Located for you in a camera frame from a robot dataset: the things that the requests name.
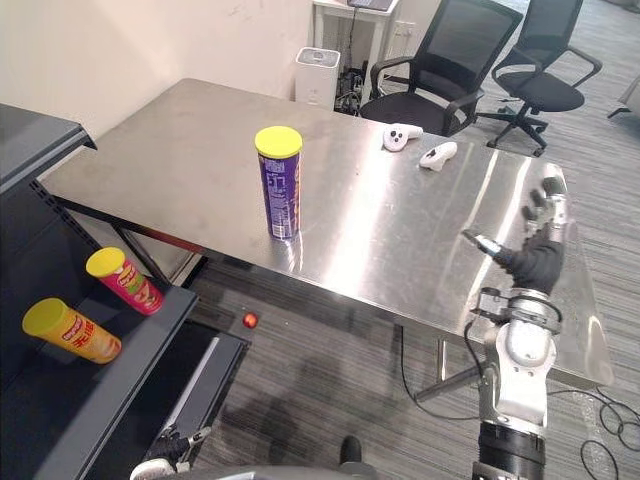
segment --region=pringles can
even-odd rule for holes
[[[269,233],[294,237],[300,229],[302,136],[291,127],[269,127],[255,137]]]
[[[122,349],[118,338],[59,298],[33,305],[22,319],[22,329],[94,363],[108,363]]]
[[[98,250],[87,260],[86,269],[143,315],[152,315],[162,307],[162,294],[119,248]]]

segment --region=office chair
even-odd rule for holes
[[[522,31],[516,45],[492,71],[491,77],[511,97],[518,98],[524,105],[517,113],[509,108],[501,108],[498,113],[477,113],[477,117],[492,118],[509,122],[504,130],[488,147],[495,148],[498,142],[514,128],[521,128],[540,147],[533,154],[544,153],[547,142],[540,133],[549,125],[537,118],[527,116],[540,112],[568,112],[584,103],[584,96],[576,87],[593,77],[602,69],[599,60],[569,45],[582,0],[531,0]],[[563,82],[545,70],[565,52],[573,52],[593,65],[592,70],[573,85]],[[498,75],[505,67],[533,65],[534,71],[515,71]]]
[[[522,20],[522,14],[491,0],[442,0],[415,57],[376,63],[371,69],[371,100],[360,115],[384,123],[408,123],[449,137],[471,124],[480,88],[491,65]],[[380,95],[380,72],[409,64],[406,92]],[[446,107],[416,93],[426,90]],[[462,111],[461,122],[455,113]]]

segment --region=red chip can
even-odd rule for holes
[[[152,315],[162,307],[162,294],[119,248],[98,250],[87,260],[86,269],[143,315]]]

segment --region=table top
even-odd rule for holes
[[[253,137],[290,125],[304,138],[301,232],[272,239]],[[460,232],[475,227],[511,248],[540,159],[460,143],[440,173],[418,158],[443,142],[424,134],[398,153],[384,125],[306,104],[185,79],[53,172],[67,206],[206,255],[219,252],[391,312],[462,343],[481,287],[510,279]],[[613,381],[577,228],[551,300],[564,325],[551,376],[587,388]],[[471,330],[479,342],[487,327]]]
[[[359,15],[370,14],[370,15],[379,15],[383,17],[388,17],[393,13],[393,10],[398,6],[399,3],[400,3],[400,0],[393,0],[393,2],[391,2],[391,5],[389,5],[389,8],[386,11],[372,10],[370,8],[359,8],[358,14]],[[347,0],[313,0],[313,4],[320,7],[329,7],[329,8],[334,8],[338,10],[346,10],[350,12],[352,12],[354,8],[347,5]]]

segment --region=black cable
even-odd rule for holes
[[[358,12],[358,7],[354,7],[353,8],[353,17],[351,18],[351,31],[349,32],[349,48],[347,50],[347,54],[348,54],[348,60],[349,60],[349,67],[351,68],[353,67],[352,65],[352,60],[353,58],[351,57],[351,44],[353,43],[353,27],[355,27],[356,24],[356,13]]]
[[[409,390],[409,385],[407,384],[407,377],[404,373],[404,327],[402,325],[400,325],[400,372],[402,373],[402,384],[404,385],[404,389],[407,392],[407,395],[409,395],[409,398],[411,398],[415,406],[418,407],[427,415],[431,415],[432,417],[440,418],[442,420],[455,420],[455,421],[480,419],[480,417],[477,417],[477,416],[476,417],[448,417],[446,415],[440,415],[438,413],[434,413],[430,410],[427,410],[422,405],[420,405],[420,402],[418,402],[418,400],[416,399],[415,394],[411,393],[411,390]]]
[[[634,447],[634,446],[630,445],[623,438],[625,427],[633,425],[633,426],[637,427],[638,429],[640,429],[640,415],[638,414],[638,412],[636,412],[629,405],[627,405],[627,404],[625,404],[623,402],[620,402],[620,401],[612,398],[611,396],[607,395],[606,393],[604,393],[600,389],[600,387],[596,388],[596,392],[600,396],[598,396],[598,395],[596,395],[594,393],[591,393],[591,392],[585,392],[584,390],[576,390],[576,389],[556,390],[554,392],[549,392],[549,396],[560,395],[562,393],[580,393],[582,395],[586,395],[586,396],[588,396],[590,398],[593,398],[593,399],[599,401],[602,404],[600,406],[600,411],[599,411],[600,423],[602,423],[602,426],[604,427],[604,429],[607,432],[609,432],[611,435],[617,437],[618,440],[620,441],[620,443],[622,444],[622,446],[624,448],[626,448],[627,450],[630,450],[632,452],[640,452],[640,447]],[[615,409],[615,407],[620,407],[620,408],[623,408],[624,410],[627,410],[627,412],[631,412],[636,417],[636,421],[633,421],[633,422],[624,421],[622,419],[622,415],[620,415],[620,413]],[[605,419],[604,419],[604,411],[605,410],[611,411],[614,414],[615,418],[617,418],[617,422],[618,422],[617,428],[612,429],[607,424],[607,422],[605,422]],[[603,443],[598,442],[596,440],[585,440],[584,442],[582,442],[582,446],[580,447],[580,460],[582,461],[582,465],[584,465],[584,468],[587,471],[587,473],[589,474],[589,476],[591,478],[593,478],[594,480],[598,480],[598,478],[593,474],[591,469],[587,466],[587,462],[585,460],[584,450],[587,447],[587,445],[589,445],[589,444],[598,445],[600,448],[602,448],[607,453],[607,455],[609,455],[609,458],[611,459],[611,463],[613,464],[613,468],[615,470],[615,478],[617,480],[619,478],[619,470],[618,470],[618,462],[616,461],[615,456],[613,455],[611,450],[609,450]]]
[[[598,480],[598,477],[596,477],[593,474],[591,469],[587,466],[586,460],[584,459],[584,449],[589,444],[598,445],[605,452],[607,452],[607,455],[609,455],[609,458],[611,459],[611,463],[613,464],[613,469],[616,472],[615,478],[617,479],[619,476],[619,471],[618,471],[618,462],[616,462],[616,457],[613,456],[613,453],[611,453],[611,450],[609,450],[609,448],[607,448],[607,446],[604,443],[598,442],[597,440],[585,440],[584,442],[582,442],[582,446],[580,447],[580,460],[582,461],[582,466],[584,467],[586,472],[589,474],[589,476],[593,478],[593,480]]]
[[[469,353],[471,353],[471,356],[473,357],[473,361],[475,362],[476,367],[478,368],[478,375],[480,375],[480,378],[482,378],[484,376],[484,370],[482,369],[482,364],[480,363],[480,360],[478,360],[478,355],[476,355],[476,352],[474,352],[473,348],[471,348],[471,342],[469,341],[469,330],[471,330],[471,327],[473,327],[473,322],[476,321],[476,318],[478,318],[477,315],[473,318],[473,320],[467,323],[464,327],[464,344],[467,346],[467,349],[469,350]]]

